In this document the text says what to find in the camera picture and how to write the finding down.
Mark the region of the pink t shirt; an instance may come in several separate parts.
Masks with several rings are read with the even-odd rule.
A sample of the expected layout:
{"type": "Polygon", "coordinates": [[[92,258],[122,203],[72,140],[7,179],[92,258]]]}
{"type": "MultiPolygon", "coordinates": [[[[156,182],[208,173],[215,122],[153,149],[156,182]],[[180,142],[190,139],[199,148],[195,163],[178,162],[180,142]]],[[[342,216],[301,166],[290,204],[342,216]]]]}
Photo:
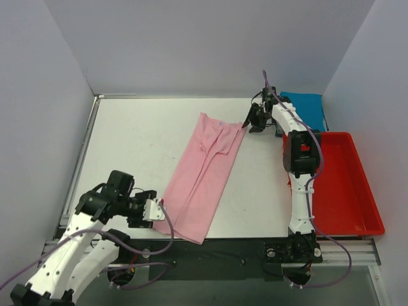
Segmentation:
{"type": "Polygon", "coordinates": [[[202,244],[226,187],[245,136],[242,123],[230,124],[201,113],[187,147],[164,192],[164,207],[171,225],[153,228],[202,244]]]}

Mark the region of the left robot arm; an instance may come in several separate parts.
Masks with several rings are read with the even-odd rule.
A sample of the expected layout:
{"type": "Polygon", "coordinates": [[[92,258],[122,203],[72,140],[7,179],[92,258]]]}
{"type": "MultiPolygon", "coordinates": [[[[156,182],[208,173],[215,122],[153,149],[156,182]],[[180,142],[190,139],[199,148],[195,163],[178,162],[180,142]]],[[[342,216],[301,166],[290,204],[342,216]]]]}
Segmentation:
{"type": "Polygon", "coordinates": [[[123,263],[133,248],[130,236],[117,229],[103,230],[115,216],[130,227],[149,227],[164,220],[155,190],[133,193],[135,180],[114,170],[107,182],[81,195],[60,241],[34,264],[37,272],[10,293],[14,305],[75,305],[86,287],[116,261],[123,263]]]}

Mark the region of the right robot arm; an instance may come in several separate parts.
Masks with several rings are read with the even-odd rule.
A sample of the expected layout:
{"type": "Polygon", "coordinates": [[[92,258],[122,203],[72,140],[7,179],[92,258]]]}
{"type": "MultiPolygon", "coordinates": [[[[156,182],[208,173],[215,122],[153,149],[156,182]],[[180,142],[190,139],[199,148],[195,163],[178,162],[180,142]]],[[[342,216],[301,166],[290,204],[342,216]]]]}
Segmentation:
{"type": "Polygon", "coordinates": [[[290,100],[276,95],[273,87],[265,86],[254,97],[260,97],[261,101],[251,100],[242,127],[250,126],[250,133],[261,133],[275,126],[286,138],[283,166],[291,184],[289,236],[303,235],[312,239],[316,234],[312,214],[313,181],[320,174],[323,158],[321,133],[304,123],[290,100]]]}

